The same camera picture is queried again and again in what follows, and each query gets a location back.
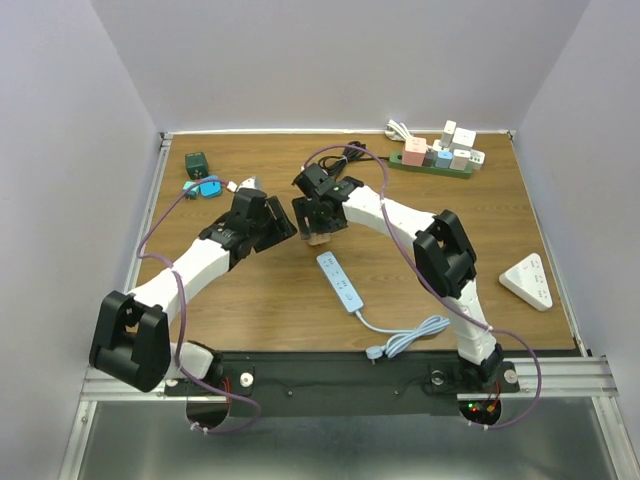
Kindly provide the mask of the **orange cube adapter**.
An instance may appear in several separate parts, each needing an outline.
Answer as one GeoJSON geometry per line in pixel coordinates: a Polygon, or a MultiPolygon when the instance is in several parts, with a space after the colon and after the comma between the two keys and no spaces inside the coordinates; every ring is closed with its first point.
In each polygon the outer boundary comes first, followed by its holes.
{"type": "Polygon", "coordinates": [[[310,246],[319,246],[322,244],[326,244],[330,241],[330,235],[328,233],[312,233],[308,239],[308,244],[310,246]]]}

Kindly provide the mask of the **light blue power strip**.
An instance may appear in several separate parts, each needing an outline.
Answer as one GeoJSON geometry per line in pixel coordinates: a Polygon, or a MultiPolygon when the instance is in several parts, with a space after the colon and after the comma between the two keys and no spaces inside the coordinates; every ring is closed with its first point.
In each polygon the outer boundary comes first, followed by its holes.
{"type": "Polygon", "coordinates": [[[450,326],[446,315],[427,312],[418,318],[401,302],[385,297],[376,301],[363,297],[332,252],[319,254],[316,263],[345,312],[369,331],[386,338],[383,343],[365,349],[372,363],[383,357],[394,359],[416,342],[432,339],[450,326]]]}

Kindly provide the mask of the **blue square adapter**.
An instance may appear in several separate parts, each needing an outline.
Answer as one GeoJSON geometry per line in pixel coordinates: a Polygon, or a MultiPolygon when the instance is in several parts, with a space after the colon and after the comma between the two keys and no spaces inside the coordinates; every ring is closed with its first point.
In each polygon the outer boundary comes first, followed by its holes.
{"type": "Polygon", "coordinates": [[[199,192],[203,198],[215,198],[222,194],[223,186],[217,179],[216,175],[211,175],[199,185],[199,192]]]}

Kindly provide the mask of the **teal usb charger plug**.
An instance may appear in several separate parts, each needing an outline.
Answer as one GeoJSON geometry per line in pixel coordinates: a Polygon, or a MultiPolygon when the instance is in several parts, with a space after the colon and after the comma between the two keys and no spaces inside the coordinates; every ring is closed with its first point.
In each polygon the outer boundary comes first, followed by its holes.
{"type": "Polygon", "coordinates": [[[200,185],[194,181],[186,181],[183,185],[182,195],[185,199],[197,199],[200,194],[200,185]]]}

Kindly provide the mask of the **dark green charger plug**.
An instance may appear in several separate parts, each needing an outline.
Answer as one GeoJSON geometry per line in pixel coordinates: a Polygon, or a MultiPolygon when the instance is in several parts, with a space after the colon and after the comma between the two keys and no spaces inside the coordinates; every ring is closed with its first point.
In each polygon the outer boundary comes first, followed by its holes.
{"type": "Polygon", "coordinates": [[[199,180],[209,176],[209,164],[203,152],[192,152],[185,155],[185,170],[191,180],[199,180]]]}

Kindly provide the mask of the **dark green power strip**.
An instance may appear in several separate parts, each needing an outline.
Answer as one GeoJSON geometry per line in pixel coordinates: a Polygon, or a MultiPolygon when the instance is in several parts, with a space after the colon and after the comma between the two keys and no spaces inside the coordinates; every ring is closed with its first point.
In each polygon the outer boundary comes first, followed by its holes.
{"type": "Polygon", "coordinates": [[[388,166],[390,168],[413,172],[413,173],[431,174],[431,175],[458,178],[458,179],[469,179],[474,172],[471,165],[468,165],[464,170],[453,170],[450,168],[439,168],[436,166],[418,167],[418,166],[404,165],[401,162],[400,157],[401,157],[400,151],[392,152],[388,160],[388,166]]]}

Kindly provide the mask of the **pink cube adapter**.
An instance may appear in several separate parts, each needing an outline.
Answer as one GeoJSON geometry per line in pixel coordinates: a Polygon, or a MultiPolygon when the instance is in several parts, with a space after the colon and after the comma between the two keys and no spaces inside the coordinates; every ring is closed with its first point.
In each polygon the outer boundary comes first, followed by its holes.
{"type": "Polygon", "coordinates": [[[409,136],[404,143],[401,163],[411,167],[421,167],[427,152],[428,144],[425,138],[409,136]]]}

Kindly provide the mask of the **white square adapter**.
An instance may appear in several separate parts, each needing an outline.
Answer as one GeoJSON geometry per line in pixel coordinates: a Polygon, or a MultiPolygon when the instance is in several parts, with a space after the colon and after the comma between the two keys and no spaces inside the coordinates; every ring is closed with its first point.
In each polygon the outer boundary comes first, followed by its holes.
{"type": "Polygon", "coordinates": [[[470,151],[463,149],[453,149],[450,151],[450,153],[452,154],[450,168],[456,171],[464,171],[467,168],[471,158],[470,151]]]}

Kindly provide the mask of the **white triangular power strip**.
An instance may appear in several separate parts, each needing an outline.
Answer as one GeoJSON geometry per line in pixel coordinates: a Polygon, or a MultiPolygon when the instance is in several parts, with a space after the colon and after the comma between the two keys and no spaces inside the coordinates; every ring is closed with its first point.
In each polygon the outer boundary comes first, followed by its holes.
{"type": "Polygon", "coordinates": [[[499,283],[540,312],[553,306],[542,258],[531,253],[499,276],[499,283]]]}

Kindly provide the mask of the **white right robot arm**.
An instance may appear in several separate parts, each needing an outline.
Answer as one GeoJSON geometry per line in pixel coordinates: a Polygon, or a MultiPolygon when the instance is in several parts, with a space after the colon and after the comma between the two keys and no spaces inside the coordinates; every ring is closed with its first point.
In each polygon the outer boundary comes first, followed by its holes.
{"type": "Polygon", "coordinates": [[[390,236],[402,254],[412,249],[409,266],[450,311],[461,381],[482,390],[495,380],[503,354],[479,300],[477,255],[456,214],[412,209],[352,177],[335,180],[317,164],[301,170],[293,184],[302,192],[292,202],[302,238],[355,223],[390,236]]]}

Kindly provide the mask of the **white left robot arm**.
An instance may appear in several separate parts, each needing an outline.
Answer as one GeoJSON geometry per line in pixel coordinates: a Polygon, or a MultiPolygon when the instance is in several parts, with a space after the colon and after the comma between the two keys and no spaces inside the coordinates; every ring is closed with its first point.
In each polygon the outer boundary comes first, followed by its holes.
{"type": "Polygon", "coordinates": [[[102,301],[89,354],[90,365],[142,392],[167,379],[187,378],[199,393],[215,392],[223,371],[212,350],[170,340],[170,323],[186,318],[186,306],[211,282],[250,253],[296,234],[280,201],[241,188],[231,209],[204,228],[191,246],[153,279],[102,301]]]}

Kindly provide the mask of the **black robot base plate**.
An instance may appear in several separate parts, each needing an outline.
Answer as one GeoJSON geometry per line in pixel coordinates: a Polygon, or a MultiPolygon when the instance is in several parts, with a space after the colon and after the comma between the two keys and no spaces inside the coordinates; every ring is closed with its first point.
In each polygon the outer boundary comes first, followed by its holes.
{"type": "Polygon", "coordinates": [[[511,362],[484,384],[453,351],[409,351],[370,361],[358,352],[223,352],[206,380],[235,394],[229,414],[250,418],[430,414],[456,416],[462,398],[516,393],[511,362]]]}

